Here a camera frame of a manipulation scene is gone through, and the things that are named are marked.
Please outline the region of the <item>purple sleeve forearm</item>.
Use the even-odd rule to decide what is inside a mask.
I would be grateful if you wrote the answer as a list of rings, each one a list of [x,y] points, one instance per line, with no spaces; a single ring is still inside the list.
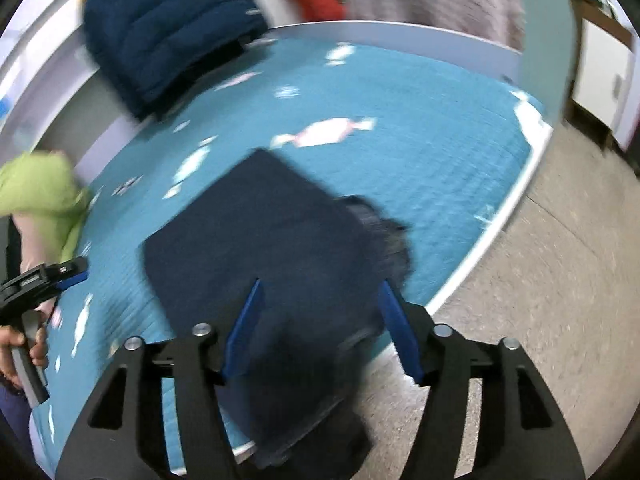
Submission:
[[[29,434],[30,406],[24,392],[4,376],[1,377],[0,408],[21,447],[30,457],[34,457]]]

